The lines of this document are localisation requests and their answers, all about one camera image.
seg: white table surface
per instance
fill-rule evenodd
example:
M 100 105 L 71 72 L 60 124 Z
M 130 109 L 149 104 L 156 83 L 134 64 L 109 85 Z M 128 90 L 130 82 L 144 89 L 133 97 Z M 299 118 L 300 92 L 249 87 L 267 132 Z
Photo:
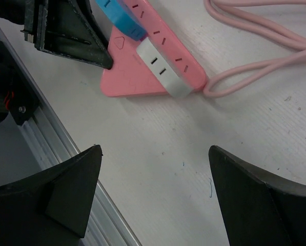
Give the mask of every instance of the white table surface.
M 290 53 L 218 23 L 202 0 L 150 2 L 208 76 Z M 111 25 L 92 8 L 109 35 Z M 306 36 L 306 6 L 250 11 Z M 102 146 L 100 180 L 143 245 L 228 244 L 213 183 L 210 198 L 211 145 L 306 184 L 306 65 L 218 100 L 200 93 L 107 98 L 99 90 L 101 68 L 38 52 L 21 26 L 0 19 L 0 27 L 80 150 Z

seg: bolt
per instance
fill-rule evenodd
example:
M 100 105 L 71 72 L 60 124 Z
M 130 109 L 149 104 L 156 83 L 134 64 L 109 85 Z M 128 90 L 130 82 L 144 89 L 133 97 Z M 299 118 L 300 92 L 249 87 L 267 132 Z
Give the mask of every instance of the bolt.
M 21 106 L 18 108 L 19 113 L 24 114 L 26 112 L 26 108 L 24 106 Z

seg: power strip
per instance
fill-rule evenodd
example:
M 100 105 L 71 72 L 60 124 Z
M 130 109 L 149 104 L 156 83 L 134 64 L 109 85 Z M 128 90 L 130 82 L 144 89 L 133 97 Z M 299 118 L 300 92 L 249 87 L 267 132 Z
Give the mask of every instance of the power strip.
M 147 31 L 150 41 L 188 87 L 193 91 L 201 90 L 207 83 L 204 69 L 148 1 L 124 2 Z M 105 95 L 120 97 L 168 94 L 166 88 L 137 54 L 139 45 L 139 41 L 132 40 L 113 27 L 108 51 L 114 58 L 114 66 L 111 70 L 104 70 L 100 84 Z

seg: pink cable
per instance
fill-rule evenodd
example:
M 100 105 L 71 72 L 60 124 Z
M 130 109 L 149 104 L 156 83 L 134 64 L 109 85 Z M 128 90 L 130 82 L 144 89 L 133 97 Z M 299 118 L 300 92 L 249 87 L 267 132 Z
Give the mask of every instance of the pink cable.
M 248 22 L 243 22 L 237 19 L 227 17 L 218 12 L 211 4 L 214 3 L 219 9 L 233 16 L 244 19 Z M 236 28 L 247 30 L 268 39 L 271 39 L 279 44 L 289 48 L 299 50 L 299 52 L 283 58 L 259 61 L 256 63 L 247 64 L 236 67 L 228 71 L 224 71 L 212 77 L 209 83 L 204 88 L 203 92 L 207 97 L 223 97 L 232 94 L 245 86 L 257 81 L 267 74 L 287 65 L 306 62 L 306 38 L 302 37 L 289 29 L 256 14 L 236 9 L 234 7 L 248 6 L 263 6 L 263 5 L 283 5 L 283 4 L 306 4 L 306 0 L 204 0 L 205 8 L 208 13 L 216 20 Z M 255 74 L 243 79 L 242 81 L 228 87 L 225 90 L 214 92 L 212 88 L 221 80 L 255 69 L 261 69 Z

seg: triangular power strip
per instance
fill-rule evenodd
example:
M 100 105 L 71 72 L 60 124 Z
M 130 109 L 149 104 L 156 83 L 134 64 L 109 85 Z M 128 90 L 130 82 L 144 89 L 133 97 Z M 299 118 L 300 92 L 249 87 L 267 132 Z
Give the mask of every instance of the triangular power strip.
M 207 83 L 202 66 L 190 54 L 168 25 L 147 0 L 124 0 L 148 33 L 149 39 L 176 68 L 193 91 Z M 113 27 L 108 51 L 114 59 L 111 70 L 104 70 L 101 78 L 103 94 L 111 97 L 162 95 L 167 91 L 136 52 L 140 41 L 125 36 Z

